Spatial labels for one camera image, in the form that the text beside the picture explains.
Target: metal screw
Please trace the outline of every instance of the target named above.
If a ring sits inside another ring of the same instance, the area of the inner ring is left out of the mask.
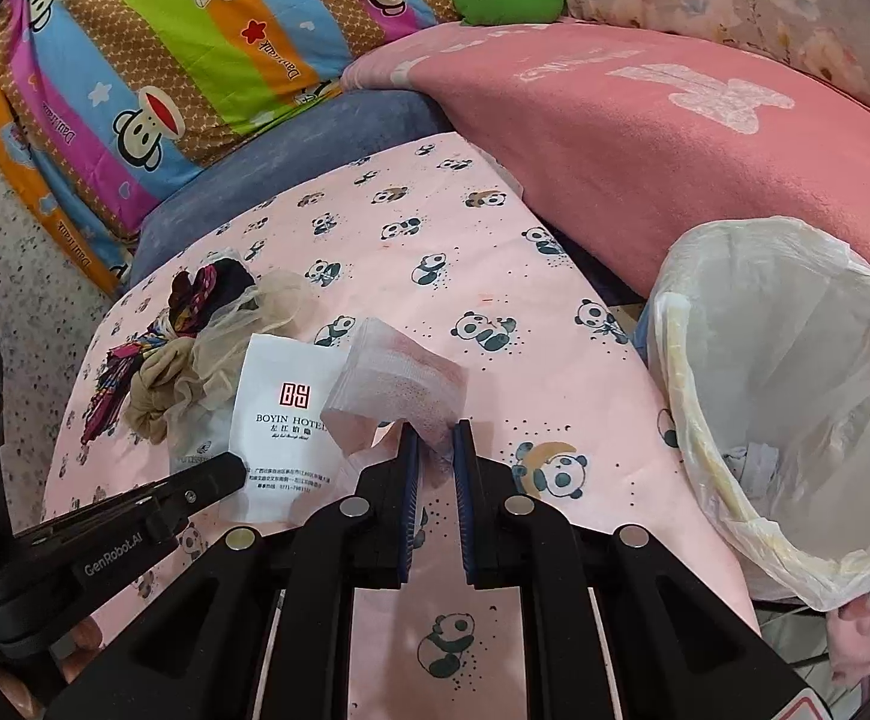
[[[239,552],[254,544],[254,531],[249,528],[235,528],[225,536],[225,546]]]
[[[505,499],[505,511],[509,514],[515,514],[516,517],[524,517],[525,514],[532,514],[535,510],[535,501],[527,495],[512,495]]]
[[[633,549],[638,549],[648,543],[648,531],[640,525],[626,525],[619,531],[621,542]]]
[[[342,501],[338,509],[346,517],[361,517],[362,514],[367,514],[371,505],[364,498],[359,498],[357,495],[352,498],[346,498]]]

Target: terrazzo floor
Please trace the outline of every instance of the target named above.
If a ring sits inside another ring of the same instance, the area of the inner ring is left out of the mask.
[[[72,380],[110,300],[25,210],[0,172],[2,476],[16,531],[38,523]]]

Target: finger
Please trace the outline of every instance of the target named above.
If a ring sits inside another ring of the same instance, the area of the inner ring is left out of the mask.
[[[102,629],[91,617],[86,617],[72,629],[72,641],[80,650],[97,650],[102,646]]]
[[[76,650],[62,661],[62,675],[67,683],[73,683],[85,667],[95,659],[99,650]]]
[[[35,720],[41,712],[41,704],[35,700],[30,690],[7,671],[0,669],[0,690],[25,720]]]

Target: sticker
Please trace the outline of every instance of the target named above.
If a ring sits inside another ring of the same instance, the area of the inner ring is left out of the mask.
[[[805,688],[772,720],[832,720],[825,704],[811,688]]]

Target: red star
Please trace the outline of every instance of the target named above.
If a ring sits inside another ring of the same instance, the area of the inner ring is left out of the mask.
[[[249,46],[253,45],[265,37],[265,28],[267,23],[257,22],[255,19],[249,19],[249,25],[242,30],[242,37],[248,41]]]

